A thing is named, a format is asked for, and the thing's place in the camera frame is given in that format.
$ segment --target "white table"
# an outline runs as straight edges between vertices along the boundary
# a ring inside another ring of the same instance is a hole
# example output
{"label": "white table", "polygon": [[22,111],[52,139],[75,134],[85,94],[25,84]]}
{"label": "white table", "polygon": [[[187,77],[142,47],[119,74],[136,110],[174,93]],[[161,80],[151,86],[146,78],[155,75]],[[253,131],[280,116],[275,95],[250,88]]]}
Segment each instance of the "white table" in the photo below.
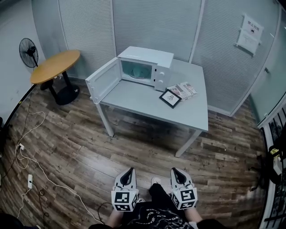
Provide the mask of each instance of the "white table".
{"label": "white table", "polygon": [[170,86],[187,81],[196,89],[197,95],[181,101],[172,109],[159,99],[162,92],[150,86],[121,80],[96,105],[109,136],[113,137],[114,132],[102,104],[196,130],[176,152],[176,157],[181,156],[202,131],[208,131],[206,86],[202,67],[174,59],[172,73]]}

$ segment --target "extension cord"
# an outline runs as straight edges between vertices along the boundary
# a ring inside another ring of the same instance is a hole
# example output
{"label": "extension cord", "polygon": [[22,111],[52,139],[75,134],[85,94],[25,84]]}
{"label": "extension cord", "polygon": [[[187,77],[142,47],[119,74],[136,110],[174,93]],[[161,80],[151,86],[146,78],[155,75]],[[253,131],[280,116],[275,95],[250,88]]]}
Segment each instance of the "extension cord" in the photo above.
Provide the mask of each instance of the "extension cord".
{"label": "extension cord", "polygon": [[[35,115],[35,114],[39,114],[39,113],[43,113],[43,114],[44,114],[44,119],[43,119],[43,121],[42,121],[39,125],[37,125],[35,128],[32,128],[32,129],[29,130],[27,133],[25,133],[25,134],[20,138],[18,144],[17,144],[16,147],[15,147],[15,157],[16,157],[16,161],[17,161],[18,166],[19,166],[20,168],[22,168],[22,169],[26,169],[26,168],[28,167],[29,160],[32,160],[32,161],[36,162],[36,163],[39,165],[40,169],[43,171],[43,173],[44,173],[44,175],[45,175],[45,177],[47,178],[48,181],[50,181],[50,182],[51,182],[53,185],[55,185],[55,186],[68,189],[72,194],[78,196],[79,199],[80,199],[80,201],[81,201],[81,203],[82,203],[83,206],[85,207],[86,211],[94,218],[95,221],[98,221],[98,222],[102,223],[101,221],[97,220],[97,219],[94,217],[94,215],[86,208],[86,206],[85,206],[85,204],[83,203],[83,201],[82,201],[80,195],[78,195],[76,192],[72,191],[72,189],[70,189],[70,188],[68,188],[68,187],[64,187],[64,186],[61,186],[61,185],[57,185],[57,184],[55,184],[54,182],[52,182],[52,181],[47,177],[45,171],[42,169],[42,167],[40,166],[39,162],[33,160],[32,158],[25,157],[25,156],[22,154],[22,150],[24,150],[25,147],[24,147],[24,145],[22,145],[22,144],[20,143],[20,141],[21,141],[28,133],[30,133],[32,130],[37,129],[39,126],[41,126],[41,125],[43,124],[43,122],[45,121],[45,119],[46,119],[46,114],[45,114],[45,112],[40,111],[40,112],[30,113],[30,112],[29,112],[29,108],[28,108],[28,114],[29,114],[29,115]],[[20,154],[21,154],[21,156],[23,157],[22,159],[18,158],[18,156],[17,156],[17,148],[18,148],[18,147],[20,147]],[[23,159],[28,159],[27,165],[26,165],[25,168],[21,167],[21,166],[19,165],[19,163],[18,163],[18,160],[21,161],[21,160],[23,160]],[[31,188],[30,188],[25,194],[22,194],[22,203],[23,203],[23,205],[22,205],[22,207],[21,207],[20,210],[19,210],[18,217],[19,217],[19,215],[20,215],[21,209],[24,207],[24,196],[25,196],[30,190],[31,190]]]}

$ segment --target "electric fan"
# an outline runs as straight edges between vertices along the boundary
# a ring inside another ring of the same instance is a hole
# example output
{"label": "electric fan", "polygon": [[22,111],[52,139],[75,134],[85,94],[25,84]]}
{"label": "electric fan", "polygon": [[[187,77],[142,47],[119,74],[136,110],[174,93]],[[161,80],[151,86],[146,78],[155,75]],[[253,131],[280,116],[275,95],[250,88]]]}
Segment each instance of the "electric fan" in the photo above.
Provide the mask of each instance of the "electric fan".
{"label": "electric fan", "polygon": [[29,38],[24,38],[21,40],[19,45],[19,53],[24,64],[29,68],[34,68],[38,66],[38,51],[37,48]]}

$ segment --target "wooden floor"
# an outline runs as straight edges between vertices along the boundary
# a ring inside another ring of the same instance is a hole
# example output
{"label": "wooden floor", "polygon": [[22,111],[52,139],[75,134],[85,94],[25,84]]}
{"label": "wooden floor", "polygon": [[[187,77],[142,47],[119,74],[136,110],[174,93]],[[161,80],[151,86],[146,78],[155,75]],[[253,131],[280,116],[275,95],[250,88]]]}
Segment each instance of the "wooden floor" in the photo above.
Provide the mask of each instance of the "wooden floor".
{"label": "wooden floor", "polygon": [[[161,176],[169,182],[170,169],[187,171],[198,188],[198,210],[203,218],[216,218],[232,228],[257,228],[265,192],[255,186],[257,174],[248,167],[257,166],[257,155],[264,154],[262,133],[255,127],[253,114],[245,102],[232,118],[209,112],[209,131],[202,133],[180,158],[174,157],[190,130],[162,121],[107,107],[115,135],[109,137],[100,116],[89,100],[84,81],[79,97],[71,104],[58,106],[51,93],[33,91],[30,112],[44,111],[46,120],[21,141],[23,154],[36,159],[50,180],[70,187],[98,219],[97,208],[110,202],[115,177],[128,167],[135,167],[141,197],[150,199],[151,178]],[[60,87],[62,79],[55,83]],[[15,157],[15,145],[23,131],[27,99],[14,115],[13,125],[3,155],[5,168]],[[26,130],[38,125],[43,115],[29,115]],[[79,198],[50,183],[37,164],[29,162],[26,170],[15,163],[2,181],[0,207],[14,216],[21,207],[21,194],[27,192],[28,174],[46,194],[43,208],[49,213],[47,228],[88,228],[96,221],[86,212]],[[34,187],[25,197],[19,219],[25,225],[42,226],[42,212]],[[105,221],[111,207],[100,210]]]}

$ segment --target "paper sign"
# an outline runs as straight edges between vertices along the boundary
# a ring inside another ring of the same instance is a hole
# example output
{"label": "paper sign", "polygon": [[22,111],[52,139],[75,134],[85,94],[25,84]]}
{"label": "paper sign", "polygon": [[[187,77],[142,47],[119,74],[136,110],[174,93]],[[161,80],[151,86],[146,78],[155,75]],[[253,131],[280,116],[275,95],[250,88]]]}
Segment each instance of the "paper sign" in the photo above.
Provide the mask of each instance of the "paper sign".
{"label": "paper sign", "polygon": [[260,38],[261,38],[261,35],[262,35],[262,31],[264,30],[264,27],[259,25],[251,17],[245,15],[241,29],[246,31],[246,32],[248,32],[256,40],[260,41]]}
{"label": "paper sign", "polygon": [[259,41],[257,41],[248,32],[242,30],[240,32],[240,37],[238,38],[237,45],[245,48],[251,53],[255,54]]}
{"label": "paper sign", "polygon": [[255,55],[256,49],[261,42],[260,38],[263,30],[263,26],[259,25],[251,17],[245,15],[236,45],[245,48]]}

